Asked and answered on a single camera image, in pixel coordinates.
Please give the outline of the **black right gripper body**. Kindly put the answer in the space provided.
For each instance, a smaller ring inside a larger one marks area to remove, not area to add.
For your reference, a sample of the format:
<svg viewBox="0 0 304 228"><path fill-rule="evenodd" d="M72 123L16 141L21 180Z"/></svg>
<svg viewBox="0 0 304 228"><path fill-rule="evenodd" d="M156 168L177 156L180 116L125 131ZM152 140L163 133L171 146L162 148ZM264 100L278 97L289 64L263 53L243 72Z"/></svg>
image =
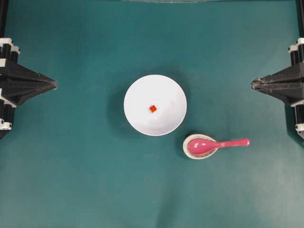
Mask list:
<svg viewBox="0 0 304 228"><path fill-rule="evenodd" d="M296 65L304 60L304 39L299 38L295 45L288 48L291 58L291 65ZM291 104L295 114L295 130L297 132L304 131L304 99L297 99Z"/></svg>

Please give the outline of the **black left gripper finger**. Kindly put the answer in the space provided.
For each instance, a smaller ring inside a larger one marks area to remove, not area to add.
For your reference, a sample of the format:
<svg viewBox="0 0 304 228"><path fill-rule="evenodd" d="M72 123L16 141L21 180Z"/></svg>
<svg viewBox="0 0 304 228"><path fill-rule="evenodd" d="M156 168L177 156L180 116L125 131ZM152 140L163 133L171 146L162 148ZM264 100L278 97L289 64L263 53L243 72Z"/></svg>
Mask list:
<svg viewBox="0 0 304 228"><path fill-rule="evenodd" d="M37 95L43 94L45 92L51 91L56 89L57 86L55 84L49 84L42 87L37 88L17 88L17 87L11 87L11 88L4 88L1 91L1 96L7 99L9 102L11 102L14 105L22 105L24 104L28 99L31 99Z"/></svg>
<svg viewBox="0 0 304 228"><path fill-rule="evenodd" d="M57 86L57 81L46 77L43 74L36 73L26 67L23 67L7 59L0 60L0 74L11 79L28 80L33 82L48 83Z"/></svg>

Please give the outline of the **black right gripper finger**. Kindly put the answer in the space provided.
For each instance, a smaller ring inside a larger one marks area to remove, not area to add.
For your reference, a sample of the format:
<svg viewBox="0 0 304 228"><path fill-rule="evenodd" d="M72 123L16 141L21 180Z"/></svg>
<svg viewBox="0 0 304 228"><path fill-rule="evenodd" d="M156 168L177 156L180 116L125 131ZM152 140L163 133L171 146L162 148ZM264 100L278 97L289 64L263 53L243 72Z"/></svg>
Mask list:
<svg viewBox="0 0 304 228"><path fill-rule="evenodd" d="M275 83L294 83L304 81L304 65L295 64L287 67L272 75L267 75L263 78L256 78L251 82L253 87L257 87L263 84L275 84Z"/></svg>
<svg viewBox="0 0 304 228"><path fill-rule="evenodd" d="M262 86L251 86L253 90L272 96L285 104L293 104L304 99L304 91L300 88L270 88Z"/></svg>

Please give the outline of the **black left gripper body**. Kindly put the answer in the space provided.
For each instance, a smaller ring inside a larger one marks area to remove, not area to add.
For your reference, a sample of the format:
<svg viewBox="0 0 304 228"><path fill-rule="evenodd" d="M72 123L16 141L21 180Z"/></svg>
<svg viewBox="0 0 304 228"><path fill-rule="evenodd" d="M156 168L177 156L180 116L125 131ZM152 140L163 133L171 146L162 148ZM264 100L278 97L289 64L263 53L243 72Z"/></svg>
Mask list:
<svg viewBox="0 0 304 228"><path fill-rule="evenodd" d="M4 96L4 89L8 88L5 82L8 76L4 75L9 60L17 62L20 48L13 44L11 38L0 39L0 129L11 130L14 122L16 105Z"/></svg>

